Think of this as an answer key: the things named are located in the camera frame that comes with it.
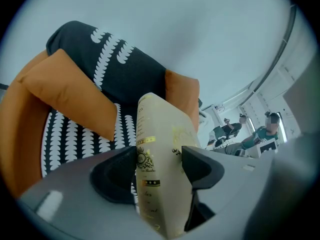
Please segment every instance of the white wall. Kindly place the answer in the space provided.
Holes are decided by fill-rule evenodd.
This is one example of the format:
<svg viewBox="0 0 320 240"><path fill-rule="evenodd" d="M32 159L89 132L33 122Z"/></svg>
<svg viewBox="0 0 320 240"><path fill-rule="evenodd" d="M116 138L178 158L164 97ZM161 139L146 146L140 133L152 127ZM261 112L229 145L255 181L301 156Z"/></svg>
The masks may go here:
<svg viewBox="0 0 320 240"><path fill-rule="evenodd" d="M205 107L268 69L289 12L289 0L27 0L1 43L0 83L9 85L59 26L78 20L199 79Z"/></svg>
<svg viewBox="0 0 320 240"><path fill-rule="evenodd" d="M288 140L300 135L297 121L283 96L304 72L316 51L316 38L298 10L291 36L278 63L258 91L242 106L256 129L265 125L266 111L280 112Z"/></svg>
<svg viewBox="0 0 320 240"><path fill-rule="evenodd" d="M220 118L222 121L224 121L225 118L230 119L230 124L238 123L240 113L242 113L240 109L238 107L235 107L234 109L221 113ZM249 132L247 125L244 124L239 134L235 138L233 138L232 141L234 143L242 142L245 138L248 138L250 135L251 133Z"/></svg>

